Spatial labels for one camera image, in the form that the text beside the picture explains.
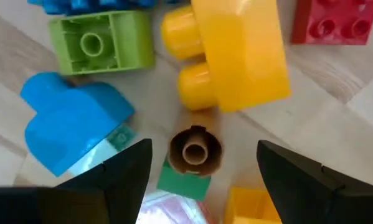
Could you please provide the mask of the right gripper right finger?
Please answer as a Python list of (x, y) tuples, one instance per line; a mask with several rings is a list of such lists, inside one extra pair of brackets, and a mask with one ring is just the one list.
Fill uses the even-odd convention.
[(373, 185), (267, 140), (257, 161), (282, 223), (373, 224)]

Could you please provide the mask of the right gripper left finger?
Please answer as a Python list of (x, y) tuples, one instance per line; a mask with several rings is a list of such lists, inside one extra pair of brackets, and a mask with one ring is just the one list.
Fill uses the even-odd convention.
[(0, 223), (135, 223), (151, 162), (143, 139), (56, 187), (0, 187)]

